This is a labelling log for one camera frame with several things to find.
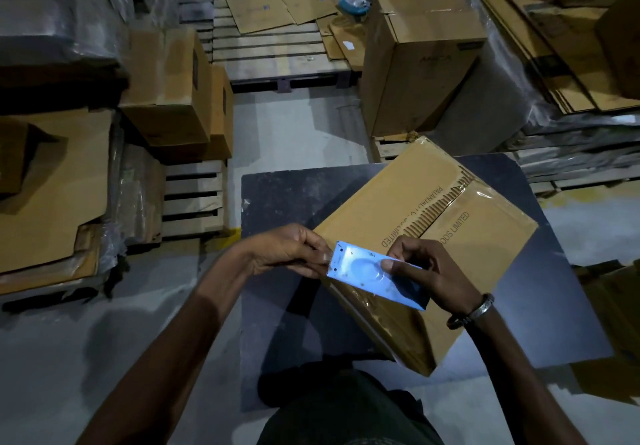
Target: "person's clothing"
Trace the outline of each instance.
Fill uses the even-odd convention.
[[[279,409],[258,440],[272,444],[444,445],[420,401],[354,369]]]

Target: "blue plastic packet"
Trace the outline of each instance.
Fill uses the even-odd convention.
[[[429,302],[427,291],[409,279],[382,270],[380,262],[385,259],[395,258],[338,241],[326,276],[407,307],[424,310]]]

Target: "black table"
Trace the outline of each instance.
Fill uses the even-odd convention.
[[[594,311],[520,168],[503,154],[459,158],[540,227],[501,278],[495,304],[536,368],[612,354]],[[321,223],[383,164],[245,175],[242,235],[289,222]],[[242,294],[241,392],[245,411],[264,407],[258,379],[327,356],[350,355],[388,389],[486,374],[466,332],[426,378],[388,360],[316,280],[277,269],[252,279]]]

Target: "person's left hand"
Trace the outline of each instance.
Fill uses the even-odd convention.
[[[243,239],[238,246],[249,254],[253,275],[286,266],[303,277],[320,278],[331,260],[324,239],[295,223]]]

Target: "silver bracelet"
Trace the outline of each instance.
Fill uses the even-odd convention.
[[[455,317],[454,315],[452,315],[449,318],[449,320],[447,320],[447,327],[449,327],[450,329],[453,330],[455,328],[460,328],[462,326],[469,325],[471,322],[473,322],[478,317],[480,317],[480,315],[484,314],[487,310],[489,310],[493,306],[493,301],[494,300],[495,299],[494,299],[493,295],[491,295],[490,293],[485,293],[483,295],[482,304],[480,304],[480,306],[478,308],[476,308],[476,310],[471,312],[466,317],[462,317],[462,318],[458,318],[458,317]]]

